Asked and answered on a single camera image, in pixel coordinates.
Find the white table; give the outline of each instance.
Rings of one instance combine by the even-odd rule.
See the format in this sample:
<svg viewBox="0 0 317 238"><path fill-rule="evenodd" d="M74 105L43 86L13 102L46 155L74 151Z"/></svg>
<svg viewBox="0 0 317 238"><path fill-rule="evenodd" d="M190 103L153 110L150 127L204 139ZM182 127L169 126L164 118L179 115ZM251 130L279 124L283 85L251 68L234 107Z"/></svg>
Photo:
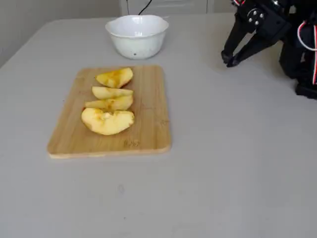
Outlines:
<svg viewBox="0 0 317 238"><path fill-rule="evenodd" d="M160 54L119 56L107 19L44 26L0 69L1 238L313 238L317 101L280 45L227 69L232 14L173 16ZM159 64L173 146L156 156L52 160L46 145L87 66Z"/></svg>

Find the cutting board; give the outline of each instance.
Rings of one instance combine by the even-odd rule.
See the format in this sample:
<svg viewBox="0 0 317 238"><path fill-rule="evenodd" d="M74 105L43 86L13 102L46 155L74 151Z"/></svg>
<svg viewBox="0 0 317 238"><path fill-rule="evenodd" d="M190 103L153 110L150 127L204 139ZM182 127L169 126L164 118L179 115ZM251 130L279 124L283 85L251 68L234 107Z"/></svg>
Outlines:
<svg viewBox="0 0 317 238"><path fill-rule="evenodd" d="M134 91L129 110L135 115L135 123L129 129L105 136L91 132L82 123L84 102L97 100L91 87L102 86L94 78L119 68L85 68L77 74L48 143L52 158L161 153L170 148L164 73L156 65L131 67L133 78L123 87Z"/></svg>

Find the black robot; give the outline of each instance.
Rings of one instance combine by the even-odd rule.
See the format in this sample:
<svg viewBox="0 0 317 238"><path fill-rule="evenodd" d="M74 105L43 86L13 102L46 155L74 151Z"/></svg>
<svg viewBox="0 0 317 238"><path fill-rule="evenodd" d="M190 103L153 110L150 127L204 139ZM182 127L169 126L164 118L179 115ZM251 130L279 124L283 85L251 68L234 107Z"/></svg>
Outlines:
<svg viewBox="0 0 317 238"><path fill-rule="evenodd" d="M227 67L283 42L280 65L297 79L297 95L317 99L317 0L233 0L235 23L221 52ZM242 39L251 40L233 55Z"/></svg>

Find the white bowl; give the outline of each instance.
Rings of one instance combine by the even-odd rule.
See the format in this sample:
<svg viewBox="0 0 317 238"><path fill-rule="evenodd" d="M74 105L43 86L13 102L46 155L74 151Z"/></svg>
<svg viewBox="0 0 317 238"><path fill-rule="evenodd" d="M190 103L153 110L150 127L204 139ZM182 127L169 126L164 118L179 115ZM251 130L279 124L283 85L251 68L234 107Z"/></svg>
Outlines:
<svg viewBox="0 0 317 238"><path fill-rule="evenodd" d="M159 16L128 15L106 24L113 44L124 57L140 60L157 54L163 44L168 23Z"/></svg>

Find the apple slice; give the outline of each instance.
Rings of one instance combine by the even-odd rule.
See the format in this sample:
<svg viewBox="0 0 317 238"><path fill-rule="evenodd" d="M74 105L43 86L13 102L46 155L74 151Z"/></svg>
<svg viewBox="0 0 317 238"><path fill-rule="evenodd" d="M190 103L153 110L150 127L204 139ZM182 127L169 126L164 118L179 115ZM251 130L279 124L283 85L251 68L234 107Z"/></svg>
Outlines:
<svg viewBox="0 0 317 238"><path fill-rule="evenodd" d="M132 77L132 69L122 68L116 71L100 74L96 77L96 80L109 88L121 88L123 85L130 82Z"/></svg>
<svg viewBox="0 0 317 238"><path fill-rule="evenodd" d="M101 135L114 135L129 128L134 123L134 114L128 111L104 113L101 109L86 108L81 119L89 130Z"/></svg>
<svg viewBox="0 0 317 238"><path fill-rule="evenodd" d="M100 100L130 96L133 94L132 90L106 87L92 87L92 91L95 97Z"/></svg>
<svg viewBox="0 0 317 238"><path fill-rule="evenodd" d="M123 96L106 100L86 102L86 108L99 108L106 111L127 110L133 103L133 96Z"/></svg>

